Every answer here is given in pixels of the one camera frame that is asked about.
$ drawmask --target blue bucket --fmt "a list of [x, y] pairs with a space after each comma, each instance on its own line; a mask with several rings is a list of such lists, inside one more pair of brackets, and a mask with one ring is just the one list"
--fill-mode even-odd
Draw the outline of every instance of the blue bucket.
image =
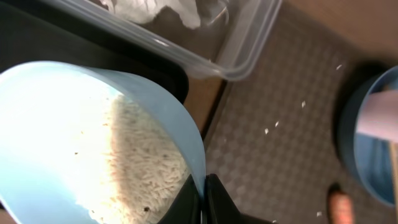
[[337, 141], [341, 160], [351, 175], [379, 201], [394, 206], [389, 142], [356, 132], [358, 118], [372, 93], [385, 86], [398, 89], [398, 67], [363, 83], [348, 99], [341, 114]]

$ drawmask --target wooden floor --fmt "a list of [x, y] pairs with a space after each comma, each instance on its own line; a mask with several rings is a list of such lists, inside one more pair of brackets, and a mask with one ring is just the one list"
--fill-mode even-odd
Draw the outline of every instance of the wooden floor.
[[[285, 0], [375, 57], [398, 58], [398, 0]], [[203, 129], [221, 80], [190, 80], [185, 103]]]

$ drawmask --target uncooked rice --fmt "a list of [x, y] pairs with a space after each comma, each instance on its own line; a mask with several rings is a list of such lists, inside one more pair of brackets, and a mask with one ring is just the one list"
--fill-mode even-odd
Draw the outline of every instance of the uncooked rice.
[[97, 105], [102, 115], [78, 130], [77, 203], [100, 223], [158, 223], [189, 175], [183, 157], [137, 103], [119, 95]]

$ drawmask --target clear plastic container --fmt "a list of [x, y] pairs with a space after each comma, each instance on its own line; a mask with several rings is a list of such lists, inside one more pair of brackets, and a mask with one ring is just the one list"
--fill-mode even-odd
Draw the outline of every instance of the clear plastic container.
[[239, 80], [256, 64], [281, 0], [197, 0], [201, 26], [186, 28], [178, 14], [162, 10], [148, 24], [110, 13], [98, 0], [41, 0], [176, 62], [196, 78]]

